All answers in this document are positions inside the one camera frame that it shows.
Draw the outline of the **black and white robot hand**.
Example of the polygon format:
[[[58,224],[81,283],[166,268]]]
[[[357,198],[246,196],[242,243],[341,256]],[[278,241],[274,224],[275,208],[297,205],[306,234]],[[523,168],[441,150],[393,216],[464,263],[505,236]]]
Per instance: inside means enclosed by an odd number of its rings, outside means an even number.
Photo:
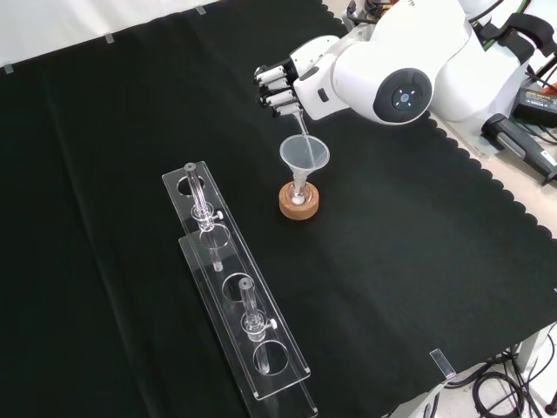
[[[336,36],[316,37],[286,60],[258,67],[253,82],[259,87],[261,106],[275,117],[303,111],[314,121],[347,109],[332,86],[339,41]]]

